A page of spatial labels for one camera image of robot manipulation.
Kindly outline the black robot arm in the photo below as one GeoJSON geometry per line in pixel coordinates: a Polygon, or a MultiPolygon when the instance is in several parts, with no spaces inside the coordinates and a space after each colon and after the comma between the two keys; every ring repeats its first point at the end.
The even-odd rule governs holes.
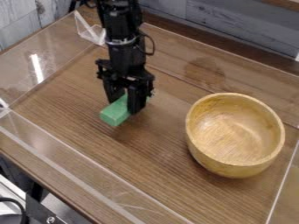
{"type": "Polygon", "coordinates": [[[138,0],[74,0],[97,11],[108,58],[97,59],[97,77],[109,103],[126,95],[130,115],[145,107],[154,90],[154,76],[145,70],[145,58],[154,55],[154,41],[140,30],[144,23],[138,0]]]}

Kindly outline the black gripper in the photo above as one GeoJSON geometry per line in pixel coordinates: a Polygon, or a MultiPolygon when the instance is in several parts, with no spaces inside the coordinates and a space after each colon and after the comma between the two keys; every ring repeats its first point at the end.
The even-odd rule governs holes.
{"type": "Polygon", "coordinates": [[[154,76],[145,70],[145,42],[106,42],[108,59],[97,59],[97,77],[102,80],[106,100],[114,102],[125,93],[128,112],[134,115],[152,96],[154,76]]]}

